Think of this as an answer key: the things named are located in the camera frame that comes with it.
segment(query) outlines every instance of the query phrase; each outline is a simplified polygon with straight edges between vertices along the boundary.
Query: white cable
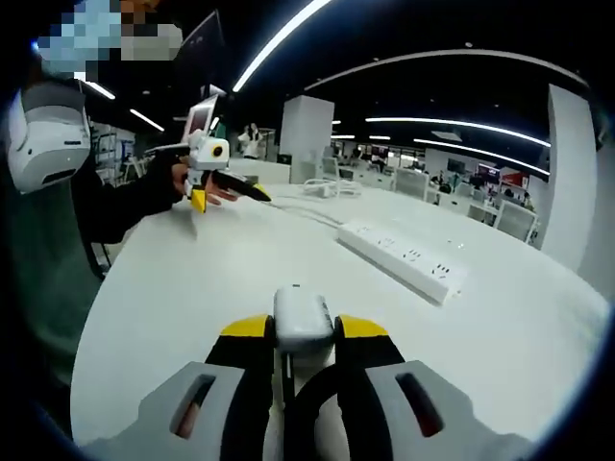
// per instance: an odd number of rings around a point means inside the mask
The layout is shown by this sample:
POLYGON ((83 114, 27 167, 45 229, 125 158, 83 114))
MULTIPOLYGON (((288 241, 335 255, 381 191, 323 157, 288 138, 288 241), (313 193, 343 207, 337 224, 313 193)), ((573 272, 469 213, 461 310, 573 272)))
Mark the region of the white cable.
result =
POLYGON ((361 184, 346 180, 307 180, 303 184, 303 191, 309 195, 329 199, 342 195, 345 197, 358 197, 361 195, 361 184))
POLYGON ((279 209, 281 211, 285 211, 287 213, 294 214, 294 215, 300 216, 302 218, 307 218, 307 219, 310 219, 312 221, 316 221, 317 223, 320 223, 320 224, 324 224, 325 226, 329 226, 332 229, 337 229, 337 228, 339 228, 343 224, 342 222, 337 221, 337 220, 331 218, 331 216, 328 216, 328 215, 326 215, 324 213, 320 213, 320 212, 315 211, 315 210, 310 209, 310 208, 306 208, 306 207, 302 207, 302 206, 279 206, 279 205, 274 205, 272 203, 266 203, 266 202, 264 202, 264 203, 266 205, 268 205, 268 206, 271 206, 273 208, 277 208, 277 209, 279 209), (304 214, 302 212, 296 212, 296 211, 294 211, 295 209, 297 209, 299 211, 307 211, 307 212, 316 214, 318 216, 322 216, 324 218, 329 219, 330 222, 324 221, 322 219, 318 219, 315 216, 309 216, 309 215, 304 214))

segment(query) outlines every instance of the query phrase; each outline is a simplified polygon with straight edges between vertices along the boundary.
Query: yellow cap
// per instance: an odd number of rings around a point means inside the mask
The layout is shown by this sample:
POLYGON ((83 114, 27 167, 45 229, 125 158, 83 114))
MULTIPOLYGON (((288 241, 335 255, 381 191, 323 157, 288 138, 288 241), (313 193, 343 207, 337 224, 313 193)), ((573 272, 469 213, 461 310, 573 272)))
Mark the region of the yellow cap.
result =
POLYGON ((194 206, 199 213, 205 213, 207 206, 207 194, 203 189, 192 189, 192 198, 190 199, 192 206, 194 206))
POLYGON ((271 200, 271 197, 269 197, 269 194, 267 193, 267 191, 265 190, 265 188, 262 186, 262 184, 260 183, 256 183, 253 185, 253 187, 255 187, 256 189, 258 189, 260 192, 262 192, 263 194, 265 194, 267 196, 267 198, 269 200, 271 200))

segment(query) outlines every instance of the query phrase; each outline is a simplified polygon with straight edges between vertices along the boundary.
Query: person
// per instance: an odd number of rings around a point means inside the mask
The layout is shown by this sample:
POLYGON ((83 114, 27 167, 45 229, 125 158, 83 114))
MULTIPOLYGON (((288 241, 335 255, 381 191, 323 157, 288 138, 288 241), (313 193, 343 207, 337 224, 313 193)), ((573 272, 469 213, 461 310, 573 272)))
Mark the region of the person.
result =
POLYGON ((382 170, 386 166, 386 163, 379 154, 372 154, 372 165, 378 166, 378 171, 382 173, 382 170))
POLYGON ((239 137, 244 158, 258 160, 258 142, 260 141, 260 133, 258 132, 257 124, 251 123, 245 127, 243 134, 239 137))
MULTIPOLYGON (((31 76, 37 78, 29 87, 47 81, 62 84, 43 75, 38 65, 33 64, 31 76)), ((13 296, 50 387, 57 391, 50 400, 65 400, 52 412, 66 421, 62 412, 68 411, 77 347, 103 278, 91 244, 119 243, 143 217, 178 203, 185 195, 187 158, 162 152, 142 178, 113 187, 98 177, 90 152, 72 178, 22 194, 13 183, 7 148, 0 152, 0 231, 7 242, 13 296)), ((221 205, 220 199, 236 200, 211 177, 206 191, 214 205, 221 205)))
POLYGON ((535 211, 536 208, 534 207, 534 204, 531 202, 531 197, 529 196, 529 193, 526 191, 523 194, 523 206, 524 208, 527 208, 529 211, 535 211))

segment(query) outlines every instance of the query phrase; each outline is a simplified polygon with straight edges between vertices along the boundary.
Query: white power strip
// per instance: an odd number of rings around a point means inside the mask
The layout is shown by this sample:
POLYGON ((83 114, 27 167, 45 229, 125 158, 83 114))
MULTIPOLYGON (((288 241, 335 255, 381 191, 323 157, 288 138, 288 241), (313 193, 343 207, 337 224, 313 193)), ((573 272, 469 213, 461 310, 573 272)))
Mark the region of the white power strip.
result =
POLYGON ((425 245, 365 222, 340 226, 337 238, 440 304, 461 288, 467 275, 463 266, 425 245))

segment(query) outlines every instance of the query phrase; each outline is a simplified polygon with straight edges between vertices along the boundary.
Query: black ceiling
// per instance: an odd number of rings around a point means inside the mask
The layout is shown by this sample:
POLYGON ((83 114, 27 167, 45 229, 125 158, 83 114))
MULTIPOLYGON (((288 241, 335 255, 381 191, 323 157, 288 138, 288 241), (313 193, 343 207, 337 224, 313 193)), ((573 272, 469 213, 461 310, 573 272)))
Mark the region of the black ceiling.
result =
MULTIPOLYGON (((244 68, 267 41, 308 0, 203 2, 163 0, 159 22, 172 18, 187 36, 214 8, 226 41, 225 57, 213 83, 231 93, 244 68)), ((332 0, 297 29, 229 101, 227 123, 255 121, 278 129, 285 100, 303 94, 318 79, 395 56, 447 49, 489 49, 519 53, 560 65, 592 87, 607 87, 600 63, 608 29, 599 2, 486 0, 332 0)), ((182 126, 197 101, 187 101, 182 74, 171 62, 102 62, 98 82, 115 101, 89 98, 90 114, 134 131, 154 131, 128 113, 134 108, 167 128, 182 126), (149 90, 145 96, 143 90, 149 90)), ((461 56, 391 63, 320 85, 306 94, 335 102, 339 133, 364 140, 392 136, 395 144, 414 137, 437 140, 434 127, 366 124, 372 116, 436 117, 493 125, 549 139, 548 84, 593 98, 579 83, 535 64, 503 58, 461 56)), ((477 130, 461 132, 464 144, 529 163, 541 148, 509 136, 477 130)))

